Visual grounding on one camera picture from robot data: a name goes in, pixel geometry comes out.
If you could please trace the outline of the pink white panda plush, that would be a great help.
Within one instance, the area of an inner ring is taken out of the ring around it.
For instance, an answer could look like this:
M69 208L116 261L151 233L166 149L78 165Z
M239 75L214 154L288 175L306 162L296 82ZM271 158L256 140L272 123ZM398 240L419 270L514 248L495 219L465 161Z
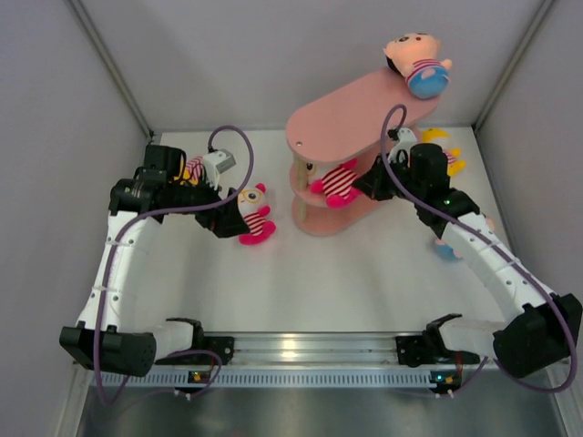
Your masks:
M312 162L301 164L306 177L306 197L311 206L344 208L362 195L353 183L359 177L355 168L358 159L353 158L337 165Z
M277 227L268 218L271 207L266 197L266 186L258 183L246 187L238 195L238 209L249 228L249 232L239 235L239 242L245 246L254 246L269 239Z

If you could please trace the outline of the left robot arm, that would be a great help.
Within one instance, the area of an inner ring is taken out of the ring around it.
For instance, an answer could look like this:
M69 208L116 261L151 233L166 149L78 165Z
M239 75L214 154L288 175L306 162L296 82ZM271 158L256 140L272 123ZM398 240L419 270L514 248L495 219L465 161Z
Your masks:
M143 377L173 353L190 364L203 358L206 342L199 321L170 318L141 330L137 301L150 246L167 215L193 215L219 238L248 231L235 189L226 198L219 196L220 176L235 164L225 149L188 160L179 148L149 145L134 176L114 185L94 286L76 325L59 336L77 363L88 370Z

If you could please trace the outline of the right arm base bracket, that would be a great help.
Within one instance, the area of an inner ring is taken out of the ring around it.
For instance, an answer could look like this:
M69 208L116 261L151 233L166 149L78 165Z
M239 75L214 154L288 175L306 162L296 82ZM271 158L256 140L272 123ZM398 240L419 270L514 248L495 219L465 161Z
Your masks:
M408 367L450 363L452 355L438 347L435 340L425 335L406 335L395 338L398 362Z

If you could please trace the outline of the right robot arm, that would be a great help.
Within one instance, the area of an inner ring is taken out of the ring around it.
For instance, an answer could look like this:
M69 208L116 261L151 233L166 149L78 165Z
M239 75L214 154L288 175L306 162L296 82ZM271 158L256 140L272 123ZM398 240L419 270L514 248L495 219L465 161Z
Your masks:
M372 200L394 197L414 203L417 217L456 251L496 301L503 321L446 315L424 331L426 353L447 361L457 351L490 358L509 375L522 379L563 359L577 369L577 336L582 305L559 296L530 274L488 226L477 204L451 187L447 159L435 144L397 147L379 154L353 185Z

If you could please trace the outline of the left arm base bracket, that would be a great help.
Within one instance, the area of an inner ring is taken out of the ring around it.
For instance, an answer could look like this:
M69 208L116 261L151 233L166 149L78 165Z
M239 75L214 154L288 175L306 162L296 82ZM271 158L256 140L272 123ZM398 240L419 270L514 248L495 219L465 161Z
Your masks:
M229 364L234 355L235 338L231 336L207 336L195 347L186 351L173 352L168 357L157 360L156 365L209 366Z

